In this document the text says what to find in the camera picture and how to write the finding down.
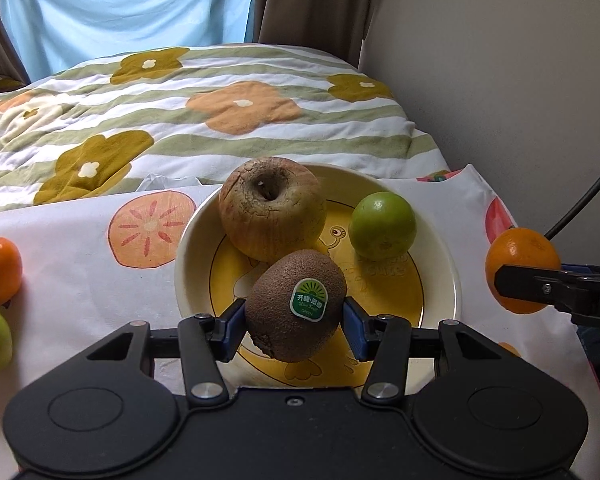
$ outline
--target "brown kiwi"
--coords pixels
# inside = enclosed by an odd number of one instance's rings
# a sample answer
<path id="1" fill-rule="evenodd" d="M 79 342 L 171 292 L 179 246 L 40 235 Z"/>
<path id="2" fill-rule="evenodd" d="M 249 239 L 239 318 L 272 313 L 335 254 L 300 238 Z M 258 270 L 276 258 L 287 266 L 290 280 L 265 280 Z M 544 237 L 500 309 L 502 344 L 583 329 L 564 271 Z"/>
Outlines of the brown kiwi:
<path id="1" fill-rule="evenodd" d="M 336 331 L 346 293 L 344 274 L 330 257 L 314 250 L 296 251 L 269 267 L 253 285 L 245 305 L 247 330 L 269 357 L 303 361 Z"/>

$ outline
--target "blue curtain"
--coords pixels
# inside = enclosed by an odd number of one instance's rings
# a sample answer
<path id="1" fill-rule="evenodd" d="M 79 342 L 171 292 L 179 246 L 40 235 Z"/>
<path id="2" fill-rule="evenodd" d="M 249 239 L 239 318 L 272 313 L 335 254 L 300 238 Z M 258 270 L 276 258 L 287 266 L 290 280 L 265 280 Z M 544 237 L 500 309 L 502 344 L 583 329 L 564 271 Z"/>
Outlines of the blue curtain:
<path id="1" fill-rule="evenodd" d="M 0 0 L 33 81 L 95 57 L 250 40 L 252 0 Z"/>

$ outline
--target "green fruit sticker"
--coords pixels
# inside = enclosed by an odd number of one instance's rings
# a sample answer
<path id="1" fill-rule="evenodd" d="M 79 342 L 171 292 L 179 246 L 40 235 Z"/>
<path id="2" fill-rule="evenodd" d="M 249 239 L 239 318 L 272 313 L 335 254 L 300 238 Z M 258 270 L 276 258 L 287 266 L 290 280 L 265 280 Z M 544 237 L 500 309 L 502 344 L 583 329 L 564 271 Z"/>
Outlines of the green fruit sticker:
<path id="1" fill-rule="evenodd" d="M 328 299 L 327 289 L 322 283 L 313 278 L 305 278 L 296 283 L 289 300 L 289 308 L 294 316 L 315 323 L 324 316 Z"/>

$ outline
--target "bowl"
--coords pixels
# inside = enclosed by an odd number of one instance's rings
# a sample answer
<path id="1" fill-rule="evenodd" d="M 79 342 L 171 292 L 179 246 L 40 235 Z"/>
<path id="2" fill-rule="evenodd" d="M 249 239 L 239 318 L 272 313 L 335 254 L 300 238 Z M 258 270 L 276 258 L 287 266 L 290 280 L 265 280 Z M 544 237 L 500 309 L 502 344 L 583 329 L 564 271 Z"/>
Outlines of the bowl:
<path id="1" fill-rule="evenodd" d="M 329 164 L 305 164 L 320 180 L 328 215 L 315 249 L 328 254 L 343 270 L 347 294 L 372 316 L 394 314 L 413 326 L 437 328 L 455 319 L 461 307 L 458 272 L 445 243 L 414 208 L 416 239 L 409 253 L 384 262 L 359 258 L 347 235 L 353 209 L 365 196 L 391 191 L 379 180 Z M 174 285 L 183 317 L 199 312 L 218 316 L 245 298 L 267 264 L 238 252 L 226 238 L 218 212 L 219 189 L 195 211 L 176 253 Z M 318 354 L 301 363 L 282 363 L 264 355 L 247 334 L 228 364 L 218 363 L 225 381 L 238 386 L 362 386 L 370 363 L 353 358 L 341 329 Z M 432 360 L 410 359 L 408 392 L 433 377 Z"/>

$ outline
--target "bed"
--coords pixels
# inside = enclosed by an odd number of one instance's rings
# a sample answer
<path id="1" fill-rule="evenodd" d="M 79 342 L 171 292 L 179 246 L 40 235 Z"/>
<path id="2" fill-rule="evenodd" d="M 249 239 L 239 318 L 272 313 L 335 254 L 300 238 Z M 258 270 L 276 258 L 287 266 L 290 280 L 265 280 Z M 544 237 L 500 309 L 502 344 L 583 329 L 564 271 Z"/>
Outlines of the bed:
<path id="1" fill-rule="evenodd" d="M 0 94 L 0 211 L 132 192 L 151 174 L 219 183 L 262 155 L 378 178 L 448 170 L 386 85 L 307 48 L 121 54 Z"/>

